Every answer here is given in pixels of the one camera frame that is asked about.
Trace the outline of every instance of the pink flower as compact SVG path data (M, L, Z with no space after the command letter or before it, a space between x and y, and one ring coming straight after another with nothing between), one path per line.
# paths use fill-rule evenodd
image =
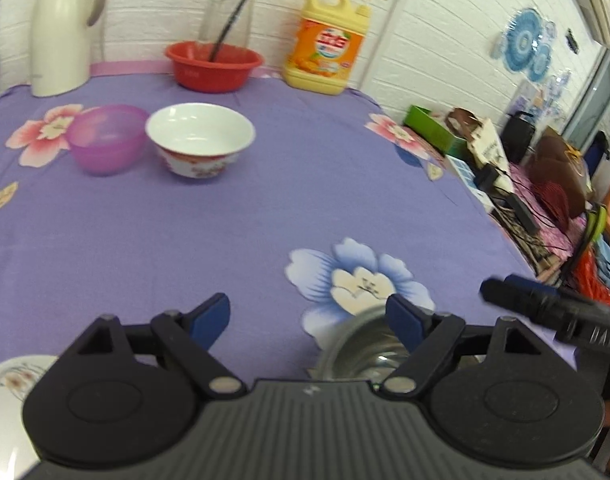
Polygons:
M25 148L18 159L21 166L40 168L56 158L60 150L68 150L63 134L83 105L64 105L52 108L41 121L27 121L7 139L5 146Z
M378 114L370 114L370 119L373 123L365 124L365 128L379 134L381 137L385 137L390 142L399 145L405 151L418 158L424 160L429 159L429 155L421 143L398 126L393 119L390 119L386 115Z

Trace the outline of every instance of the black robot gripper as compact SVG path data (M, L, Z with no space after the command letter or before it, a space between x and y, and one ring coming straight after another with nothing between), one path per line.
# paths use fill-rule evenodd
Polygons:
M40 457L26 478L602 478L583 458L600 397L523 323L467 326L398 295L387 319L410 358L382 384L248 391L208 353L229 320L223 294L146 325L101 316L25 401Z

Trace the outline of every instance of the metal bowl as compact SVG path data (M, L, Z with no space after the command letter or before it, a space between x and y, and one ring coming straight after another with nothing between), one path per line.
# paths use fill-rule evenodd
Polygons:
M312 376L322 381L367 379L379 384L408 357L387 325L385 305L376 306L339 327L334 344L323 351Z

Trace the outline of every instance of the product label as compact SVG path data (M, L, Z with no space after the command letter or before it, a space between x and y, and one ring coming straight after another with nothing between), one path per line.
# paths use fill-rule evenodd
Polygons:
M324 23L302 20L298 43L288 66L310 74L347 80L363 37Z

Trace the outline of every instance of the clear glass container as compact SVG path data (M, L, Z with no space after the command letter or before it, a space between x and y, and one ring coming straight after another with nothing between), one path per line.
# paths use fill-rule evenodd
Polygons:
M209 0L207 10L200 24L197 47L200 58L208 59L214 44L241 0ZM232 24L223 40L217 62L244 62L246 49L252 30L252 16L255 0L246 0L237 20Z

